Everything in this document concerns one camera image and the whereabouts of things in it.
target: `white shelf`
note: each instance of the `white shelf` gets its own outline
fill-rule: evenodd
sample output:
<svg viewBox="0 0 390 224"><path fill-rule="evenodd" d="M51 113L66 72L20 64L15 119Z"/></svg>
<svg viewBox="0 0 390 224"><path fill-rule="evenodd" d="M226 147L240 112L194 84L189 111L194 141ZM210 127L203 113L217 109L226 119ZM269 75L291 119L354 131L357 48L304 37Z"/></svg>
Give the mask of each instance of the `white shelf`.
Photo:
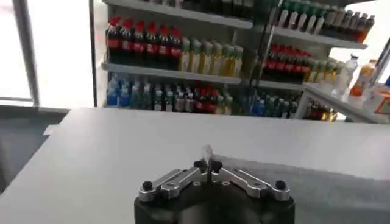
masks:
<svg viewBox="0 0 390 224"><path fill-rule="evenodd" d="M332 86L315 83L303 84L303 96L299 102L296 118L301 119L303 117L308 102L307 99L311 98L328 107L334 108L337 112L351 118L355 122L390 124L389 116L371 113L363 107L363 103L366 100L363 96L350 96L349 91L346 91L342 96L334 96L332 89Z"/></svg>
<svg viewBox="0 0 390 224"><path fill-rule="evenodd" d="M148 68L148 67L141 67L141 66L119 65L113 63L103 63L102 68L110 72L151 75L151 76L160 76L160 77L169 77L169 78L177 78L177 79L187 79L187 80L199 80L205 82L216 82L216 83L226 83L226 84L239 84L241 82L240 78L231 78L231 77L223 77L223 76L216 76L216 75L203 75L203 74L191 73L191 72L171 71L171 70L155 69L155 68Z"/></svg>
<svg viewBox="0 0 390 224"><path fill-rule="evenodd" d="M275 27L274 34L282 37L290 37L299 40L305 40L312 43L326 44L331 47L345 47L345 48L354 48L354 49L365 49L367 45L356 43L353 41L346 41L332 37L325 37L322 35L312 35L310 33L300 32L297 30L284 29L280 27Z"/></svg>
<svg viewBox="0 0 390 224"><path fill-rule="evenodd" d="M288 90L303 90L303 85L301 84L290 84L290 83L283 83L283 82L272 82L272 81L265 81L265 80L259 80L258 83L259 87L267 87L267 88L275 88L275 89L288 89Z"/></svg>
<svg viewBox="0 0 390 224"><path fill-rule="evenodd" d="M177 16L186 19L194 19L198 21L215 23L225 26L236 27L240 29L251 29L253 23L235 18L212 15L192 10L175 8L167 5L158 5L152 2L144 2L142 0L103 0L106 4L119 5L132 9L145 10L149 12L162 13L165 15Z"/></svg>

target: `gray cloth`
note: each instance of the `gray cloth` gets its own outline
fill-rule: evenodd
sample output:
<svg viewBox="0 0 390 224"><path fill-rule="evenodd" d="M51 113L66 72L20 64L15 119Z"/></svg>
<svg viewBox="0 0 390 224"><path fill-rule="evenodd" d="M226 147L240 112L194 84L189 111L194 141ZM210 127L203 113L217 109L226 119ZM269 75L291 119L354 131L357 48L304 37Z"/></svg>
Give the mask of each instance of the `gray cloth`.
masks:
<svg viewBox="0 0 390 224"><path fill-rule="evenodd" d="M216 155L269 183L285 180L296 203L296 223L390 223L390 180L369 180Z"/></svg>

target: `water bottle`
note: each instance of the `water bottle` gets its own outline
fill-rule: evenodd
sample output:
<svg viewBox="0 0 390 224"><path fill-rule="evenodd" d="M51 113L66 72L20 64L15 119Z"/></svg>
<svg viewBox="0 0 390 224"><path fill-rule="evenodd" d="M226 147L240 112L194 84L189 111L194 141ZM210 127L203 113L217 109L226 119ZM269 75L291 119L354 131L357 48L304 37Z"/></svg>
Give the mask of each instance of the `water bottle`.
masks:
<svg viewBox="0 0 390 224"><path fill-rule="evenodd" d="M341 72L336 77L335 87L332 94L343 95L353 78L353 72L358 67L358 57L351 55L351 59L347 61L341 69Z"/></svg>

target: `white table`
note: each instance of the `white table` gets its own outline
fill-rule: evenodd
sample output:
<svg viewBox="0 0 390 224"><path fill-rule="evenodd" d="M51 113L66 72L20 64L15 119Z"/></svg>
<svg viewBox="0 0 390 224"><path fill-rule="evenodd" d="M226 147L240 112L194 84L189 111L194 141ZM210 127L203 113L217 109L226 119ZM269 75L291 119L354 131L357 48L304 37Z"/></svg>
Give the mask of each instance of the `white table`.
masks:
<svg viewBox="0 0 390 224"><path fill-rule="evenodd" d="M390 180L388 136L388 125L72 110L3 193L0 223L133 223L142 182L189 167L205 144L225 156Z"/></svg>
<svg viewBox="0 0 390 224"><path fill-rule="evenodd" d="M349 95L349 89L342 96L332 94L330 85L320 85L317 83L304 83L303 95L299 101L295 115L296 119L302 119L305 115L309 99L320 102L323 105L334 108L337 112L351 118L355 122L389 124L389 116L374 114L363 107L366 98Z"/></svg>

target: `gray floor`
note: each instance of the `gray floor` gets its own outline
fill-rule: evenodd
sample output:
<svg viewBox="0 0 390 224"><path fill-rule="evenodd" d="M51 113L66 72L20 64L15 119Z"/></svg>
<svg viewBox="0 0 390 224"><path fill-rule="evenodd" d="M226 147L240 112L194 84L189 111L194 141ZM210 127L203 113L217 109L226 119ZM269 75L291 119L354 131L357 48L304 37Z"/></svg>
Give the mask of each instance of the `gray floor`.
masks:
<svg viewBox="0 0 390 224"><path fill-rule="evenodd" d="M64 116L32 108L0 107L0 192L44 143L46 127L60 123Z"/></svg>

